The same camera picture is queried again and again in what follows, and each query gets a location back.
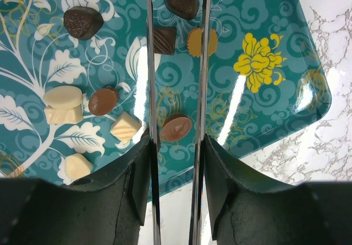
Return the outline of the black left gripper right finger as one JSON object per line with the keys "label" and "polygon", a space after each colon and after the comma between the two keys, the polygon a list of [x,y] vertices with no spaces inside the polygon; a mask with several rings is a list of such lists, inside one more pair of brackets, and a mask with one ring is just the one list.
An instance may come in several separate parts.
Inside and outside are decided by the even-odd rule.
{"label": "black left gripper right finger", "polygon": [[351,183],[293,186],[205,137],[205,183],[218,244],[351,244]]}

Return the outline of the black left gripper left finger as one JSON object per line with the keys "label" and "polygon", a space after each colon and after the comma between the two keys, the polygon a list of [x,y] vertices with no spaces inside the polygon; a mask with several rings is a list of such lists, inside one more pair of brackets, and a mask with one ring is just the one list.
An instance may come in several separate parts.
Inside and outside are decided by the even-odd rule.
{"label": "black left gripper left finger", "polygon": [[149,185],[149,138],[69,186],[1,179],[1,244],[137,244]]}

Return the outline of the metal tongs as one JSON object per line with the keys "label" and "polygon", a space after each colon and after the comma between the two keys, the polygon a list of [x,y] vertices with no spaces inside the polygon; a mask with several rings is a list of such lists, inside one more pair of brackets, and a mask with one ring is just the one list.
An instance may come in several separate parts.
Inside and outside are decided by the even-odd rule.
{"label": "metal tongs", "polygon": [[[151,139],[151,181],[152,181],[152,218],[153,243],[161,244],[160,223],[160,192],[158,182],[157,161],[157,106],[155,85],[155,50],[153,32],[153,4],[146,1],[147,6],[147,65],[148,65],[148,95],[149,95],[149,128]],[[189,244],[201,243],[201,206],[204,181],[205,161],[205,120],[207,105],[207,75],[208,75],[208,44],[210,40],[210,10],[211,0],[202,0],[202,34],[199,76],[199,97],[197,101],[197,119],[195,136],[194,175],[192,182],[191,218],[189,230]]]}

